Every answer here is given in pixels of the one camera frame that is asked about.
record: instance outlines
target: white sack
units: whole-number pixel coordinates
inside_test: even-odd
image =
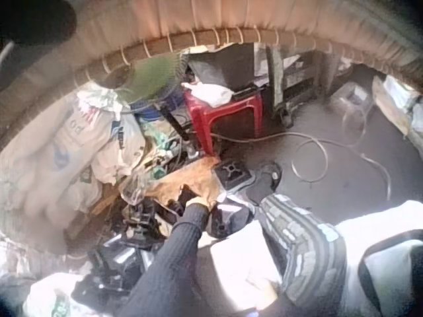
[[[26,197],[24,212],[35,216],[55,203],[110,138],[114,114],[75,106],[53,140],[38,154],[36,186]]]
[[[51,201],[46,209],[48,220],[56,228],[66,229],[78,212],[87,213],[102,193],[101,183],[94,177],[91,167],[84,169],[58,201]]]
[[[48,144],[71,111],[62,98],[32,120],[0,153],[0,206],[21,208],[36,181],[37,152]]]
[[[91,167],[97,180],[114,185],[117,178],[128,176],[141,160],[145,139],[132,114],[122,115],[120,123],[113,129],[112,140],[99,151]],[[123,131],[123,148],[119,145],[119,130]]]

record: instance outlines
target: black object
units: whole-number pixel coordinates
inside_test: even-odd
[[[235,191],[249,185],[254,180],[248,168],[242,162],[236,160],[222,162],[216,165],[213,170],[223,189],[227,191]]]
[[[232,95],[232,99],[234,101],[240,101],[247,99],[251,96],[256,95],[259,91],[262,89],[258,88],[255,84],[251,84],[245,88],[242,88],[241,90],[238,90]]]
[[[246,196],[254,204],[260,202],[276,191],[282,179],[282,169],[276,162],[265,162],[261,164],[256,172],[255,183],[245,191]]]
[[[149,250],[152,245],[162,243],[166,237],[160,233],[155,219],[160,207],[152,198],[146,197],[139,205],[128,205],[122,213],[128,228],[122,233],[122,244]]]
[[[35,282],[3,272],[0,276],[0,316],[24,316],[22,306]]]
[[[77,26],[75,11],[65,0],[6,0],[0,19],[0,37],[25,45],[60,43]]]
[[[122,262],[122,251],[129,252]],[[115,242],[109,247],[99,246],[89,252],[93,270],[78,282],[72,298],[98,312],[114,314],[125,304],[130,291],[144,273],[142,257],[133,248]]]
[[[236,212],[224,211],[223,205],[240,207],[241,209]],[[226,197],[222,203],[217,204],[211,210],[207,233],[214,238],[227,238],[244,228],[253,218],[254,215],[246,205],[242,205]]]
[[[167,223],[174,225],[178,221],[178,217],[182,217],[185,211],[186,203],[198,195],[194,193],[187,185],[183,185],[179,191],[178,200],[170,200],[167,207],[174,211],[171,213],[169,210],[161,207],[156,203],[157,214]]]
[[[188,64],[202,83],[236,92],[254,81],[254,44],[233,44],[217,52],[191,54]]]

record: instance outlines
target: black metal part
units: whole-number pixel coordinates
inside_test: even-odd
[[[179,136],[184,141],[189,141],[190,137],[184,128],[179,124],[179,122],[172,116],[171,112],[167,108],[165,103],[160,103],[155,105],[156,109],[161,113],[161,115],[170,123],[170,125],[175,129]]]
[[[136,206],[117,202],[111,218],[115,237],[89,252],[93,269],[76,284],[72,298],[101,313],[119,311],[146,270],[142,252],[154,254],[166,239],[155,214],[174,224],[183,215],[186,202],[196,196],[188,186],[181,187],[178,201],[169,207],[174,213],[152,197]]]
[[[223,188],[227,191],[252,179],[252,174],[242,162],[228,160],[214,167],[214,172]]]
[[[221,208],[221,205],[238,207],[239,210],[235,212],[224,211]],[[215,205],[215,207],[211,210],[206,230],[210,236],[223,239],[237,231],[240,231],[249,224],[253,218],[254,215],[246,205],[242,205],[236,201],[225,198],[222,203]]]

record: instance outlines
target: electrical wire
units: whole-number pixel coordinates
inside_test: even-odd
[[[308,134],[304,134],[304,133],[299,133],[299,132],[280,132],[280,133],[276,133],[276,134],[272,134],[272,135],[268,135],[266,137],[259,137],[256,139],[234,139],[231,137],[225,137],[223,135],[220,134],[216,134],[216,133],[211,133],[211,136],[216,137],[218,139],[222,139],[222,140],[226,140],[226,141],[230,141],[230,142],[234,142],[234,143],[253,143],[253,142],[261,142],[261,141],[266,141],[266,140],[270,140],[273,139],[275,137],[283,137],[283,136],[294,136],[294,137],[302,137],[302,138],[306,138],[308,140],[302,142],[295,150],[295,154],[298,152],[298,150],[300,148],[302,148],[304,145],[314,142],[316,143],[316,145],[321,149],[321,151],[323,152],[323,155],[325,156],[325,169],[323,170],[322,174],[314,179],[308,180],[306,178],[304,178],[302,175],[300,175],[300,173],[298,172],[298,170],[296,169],[295,165],[294,165],[294,158],[295,158],[295,154],[294,157],[291,160],[291,167],[292,170],[294,172],[294,174],[300,179],[303,180],[304,182],[308,182],[308,183],[313,183],[313,182],[317,182],[319,180],[322,180],[328,171],[328,153],[327,150],[325,149],[325,147],[323,146],[322,143],[328,143],[331,145],[335,145],[338,147],[343,147],[345,149],[348,149],[350,151],[352,151],[355,155],[358,155],[361,159],[363,159],[364,161],[370,163],[372,166],[377,167],[380,171],[382,171],[382,174],[385,176],[385,181],[386,181],[386,196],[387,196],[387,201],[389,201],[391,199],[391,176],[389,175],[388,170],[380,163],[376,162],[375,160],[372,160],[370,158],[367,158],[364,154],[359,154],[357,152],[355,152],[355,150],[353,150],[353,148],[351,148],[351,146],[349,145],[343,145],[341,143],[338,143],[336,141],[332,141],[332,140],[328,140],[328,139],[317,139],[314,138],[311,135]]]

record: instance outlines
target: black plastic part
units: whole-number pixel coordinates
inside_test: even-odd
[[[248,168],[236,160],[228,160],[216,165],[214,172],[225,190],[232,190],[252,178]]]
[[[236,212],[222,211],[219,205],[216,205],[211,210],[206,230],[207,233],[214,238],[227,238],[231,234],[240,231],[254,218],[251,210],[245,205],[241,205],[227,198],[221,204],[232,205],[240,207],[241,209]]]
[[[122,264],[114,261],[114,257],[125,249],[114,244],[111,248],[99,246],[89,252],[93,269],[76,284],[72,298],[97,312],[114,314],[119,311],[145,271],[137,252]]]

